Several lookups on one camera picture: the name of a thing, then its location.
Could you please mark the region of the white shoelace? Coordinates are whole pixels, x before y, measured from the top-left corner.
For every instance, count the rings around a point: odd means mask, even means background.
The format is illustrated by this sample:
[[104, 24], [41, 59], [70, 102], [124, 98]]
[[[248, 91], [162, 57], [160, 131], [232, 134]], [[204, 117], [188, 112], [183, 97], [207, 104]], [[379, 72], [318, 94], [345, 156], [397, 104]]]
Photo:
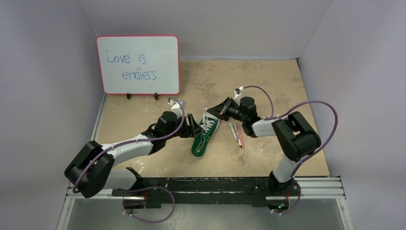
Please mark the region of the white shoelace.
[[207, 108], [203, 109], [203, 116], [200, 120], [199, 126], [203, 129], [203, 135], [213, 134], [218, 127], [219, 120], [217, 117], [207, 112]]

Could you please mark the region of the green canvas sneaker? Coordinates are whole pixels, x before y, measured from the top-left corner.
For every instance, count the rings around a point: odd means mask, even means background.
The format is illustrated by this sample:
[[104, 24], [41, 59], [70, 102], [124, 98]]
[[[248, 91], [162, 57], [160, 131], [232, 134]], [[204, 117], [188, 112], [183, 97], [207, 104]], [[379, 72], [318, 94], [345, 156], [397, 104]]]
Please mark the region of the green canvas sneaker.
[[194, 157], [201, 158], [204, 156], [207, 146], [209, 144], [209, 141], [210, 141], [211, 137], [213, 136], [213, 134], [211, 134], [211, 135], [208, 134], [206, 136], [204, 136], [203, 134], [200, 134], [194, 138], [194, 142], [193, 142], [193, 145], [191, 148], [191, 153]]

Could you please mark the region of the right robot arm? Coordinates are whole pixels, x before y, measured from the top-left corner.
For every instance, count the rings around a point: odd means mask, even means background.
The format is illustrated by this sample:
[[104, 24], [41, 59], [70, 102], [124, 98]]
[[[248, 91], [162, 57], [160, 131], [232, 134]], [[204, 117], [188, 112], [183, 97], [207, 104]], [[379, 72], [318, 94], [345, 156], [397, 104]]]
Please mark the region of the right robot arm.
[[300, 112], [267, 120], [258, 116], [255, 100], [251, 97], [243, 97], [238, 103], [227, 98], [209, 108], [208, 113], [224, 121], [230, 118], [240, 121], [244, 133], [251, 138], [277, 137], [283, 156], [269, 175], [269, 189], [275, 195], [287, 190], [299, 162], [321, 146], [319, 135]]

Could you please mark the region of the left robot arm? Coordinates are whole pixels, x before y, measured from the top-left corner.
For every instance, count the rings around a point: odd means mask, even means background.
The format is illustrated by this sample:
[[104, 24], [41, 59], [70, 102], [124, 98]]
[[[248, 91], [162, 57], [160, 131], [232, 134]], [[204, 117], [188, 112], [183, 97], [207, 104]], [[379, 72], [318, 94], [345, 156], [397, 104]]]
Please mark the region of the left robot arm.
[[67, 166], [64, 175], [73, 184], [73, 193], [90, 198], [104, 189], [115, 165], [156, 153], [171, 138], [195, 138], [202, 133], [203, 121], [195, 121], [192, 114], [182, 116], [165, 111], [157, 122], [132, 139], [113, 144], [87, 142]]

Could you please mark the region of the white marker pen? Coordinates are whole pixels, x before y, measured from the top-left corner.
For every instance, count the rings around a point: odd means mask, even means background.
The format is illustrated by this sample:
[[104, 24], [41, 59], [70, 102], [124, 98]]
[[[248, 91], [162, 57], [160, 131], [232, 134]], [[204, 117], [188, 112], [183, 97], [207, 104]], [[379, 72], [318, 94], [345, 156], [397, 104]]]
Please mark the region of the white marker pen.
[[233, 125], [231, 122], [228, 122], [228, 125], [229, 125], [229, 127], [230, 127], [230, 130], [231, 130], [231, 133], [232, 133], [234, 139], [235, 139], [236, 141], [238, 141], [238, 139], [237, 139], [237, 133], [236, 133], [236, 130], [235, 130], [235, 128], [234, 128], [234, 125]]

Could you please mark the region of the grey marker pen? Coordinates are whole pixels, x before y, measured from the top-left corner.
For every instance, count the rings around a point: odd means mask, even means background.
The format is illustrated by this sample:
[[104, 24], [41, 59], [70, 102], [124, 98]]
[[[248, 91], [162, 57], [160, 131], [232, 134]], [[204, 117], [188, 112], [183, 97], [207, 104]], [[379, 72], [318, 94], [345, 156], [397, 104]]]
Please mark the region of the grey marker pen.
[[241, 139], [240, 139], [240, 135], [239, 135], [239, 132], [238, 132], [237, 125], [234, 123], [233, 126], [234, 126], [234, 130], [235, 130], [235, 134], [236, 134], [236, 138], [237, 138], [237, 142], [239, 144], [239, 147], [242, 148], [242, 142], [241, 142]]

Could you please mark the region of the orange marker pen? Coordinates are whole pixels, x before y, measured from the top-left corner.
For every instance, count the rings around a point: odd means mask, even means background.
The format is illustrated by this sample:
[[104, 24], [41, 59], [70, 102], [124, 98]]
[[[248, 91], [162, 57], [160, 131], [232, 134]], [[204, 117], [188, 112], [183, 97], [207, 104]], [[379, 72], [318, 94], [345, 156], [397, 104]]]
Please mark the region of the orange marker pen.
[[237, 128], [238, 128], [238, 132], [239, 132], [240, 139], [241, 139], [241, 142], [242, 142], [242, 149], [244, 150], [244, 149], [245, 149], [245, 145], [244, 145], [244, 141], [243, 141], [243, 139], [242, 139], [242, 134], [241, 134], [241, 131], [240, 131], [240, 128], [238, 127], [238, 125], [237, 125]]

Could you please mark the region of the red framed whiteboard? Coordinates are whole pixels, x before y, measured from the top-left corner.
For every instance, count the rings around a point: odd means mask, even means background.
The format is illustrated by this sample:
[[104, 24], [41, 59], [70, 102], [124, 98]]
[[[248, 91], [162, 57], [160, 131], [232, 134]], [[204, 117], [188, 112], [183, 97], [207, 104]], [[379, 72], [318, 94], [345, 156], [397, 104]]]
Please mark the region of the red framed whiteboard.
[[180, 93], [177, 36], [101, 35], [96, 45], [106, 94]]

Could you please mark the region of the black aluminium base frame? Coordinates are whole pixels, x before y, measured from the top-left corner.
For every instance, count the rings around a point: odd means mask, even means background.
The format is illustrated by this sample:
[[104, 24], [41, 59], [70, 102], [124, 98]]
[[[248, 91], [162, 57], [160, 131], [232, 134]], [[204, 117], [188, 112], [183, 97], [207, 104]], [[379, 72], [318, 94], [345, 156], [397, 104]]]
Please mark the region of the black aluminium base frame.
[[[264, 117], [267, 120], [281, 118], [293, 112]], [[113, 168], [107, 183], [94, 198], [110, 195], [123, 200], [124, 214], [135, 217], [135, 208], [160, 208], [163, 204], [197, 205], [250, 205], [264, 207], [270, 213], [282, 216], [293, 211], [302, 199], [335, 199], [343, 209], [345, 192], [340, 179], [327, 177], [296, 177], [304, 162], [321, 151], [321, 146], [304, 157], [295, 168], [292, 181], [284, 187], [269, 186], [269, 175], [262, 177], [142, 177], [128, 167], [117, 176]]]

